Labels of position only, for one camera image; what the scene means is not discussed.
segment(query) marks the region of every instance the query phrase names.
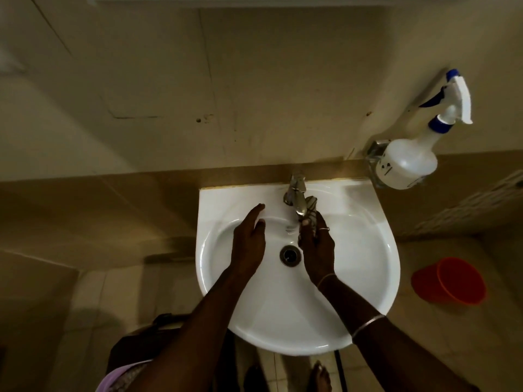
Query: hand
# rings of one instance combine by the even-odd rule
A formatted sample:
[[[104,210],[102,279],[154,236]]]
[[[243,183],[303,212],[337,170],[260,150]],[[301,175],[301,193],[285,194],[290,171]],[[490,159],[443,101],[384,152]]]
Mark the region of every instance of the hand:
[[[326,275],[334,273],[334,240],[330,237],[327,224],[320,212],[316,212],[316,237],[312,232],[310,221],[305,219],[300,227],[298,245],[303,250],[305,270],[315,286]]]
[[[231,271],[248,281],[258,269],[265,253],[265,220],[254,225],[265,205],[256,205],[234,229],[232,241]]]

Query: red bucket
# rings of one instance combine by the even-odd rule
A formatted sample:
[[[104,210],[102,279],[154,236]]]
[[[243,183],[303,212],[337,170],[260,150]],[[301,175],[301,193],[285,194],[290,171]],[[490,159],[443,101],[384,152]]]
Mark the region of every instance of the red bucket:
[[[414,272],[411,284],[418,296],[433,303],[477,305],[487,292],[478,270],[456,257],[445,257]]]

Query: spray nozzle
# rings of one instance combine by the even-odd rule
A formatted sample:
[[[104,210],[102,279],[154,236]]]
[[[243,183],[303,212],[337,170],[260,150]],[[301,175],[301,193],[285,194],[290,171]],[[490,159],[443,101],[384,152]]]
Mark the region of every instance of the spray nozzle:
[[[461,120],[465,124],[472,124],[471,109],[472,103],[470,92],[463,78],[457,69],[447,72],[447,85],[432,98],[423,103],[420,107],[428,108],[440,103],[448,104],[447,109],[438,114],[429,122],[429,127],[439,133],[447,133],[455,124],[456,120]]]

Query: faucet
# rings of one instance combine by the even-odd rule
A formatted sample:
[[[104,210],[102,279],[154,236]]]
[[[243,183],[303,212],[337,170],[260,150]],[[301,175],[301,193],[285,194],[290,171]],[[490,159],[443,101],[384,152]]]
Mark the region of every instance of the faucet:
[[[305,200],[305,176],[301,173],[293,173],[289,189],[284,194],[284,203],[293,206],[298,219],[302,219],[307,214],[307,201]]]

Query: sink drain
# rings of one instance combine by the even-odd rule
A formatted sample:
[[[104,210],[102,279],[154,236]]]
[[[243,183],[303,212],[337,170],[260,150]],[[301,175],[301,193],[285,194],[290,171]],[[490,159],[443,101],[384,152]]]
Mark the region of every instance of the sink drain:
[[[280,251],[280,260],[288,267],[296,267],[301,261],[301,252],[296,246],[288,244]]]

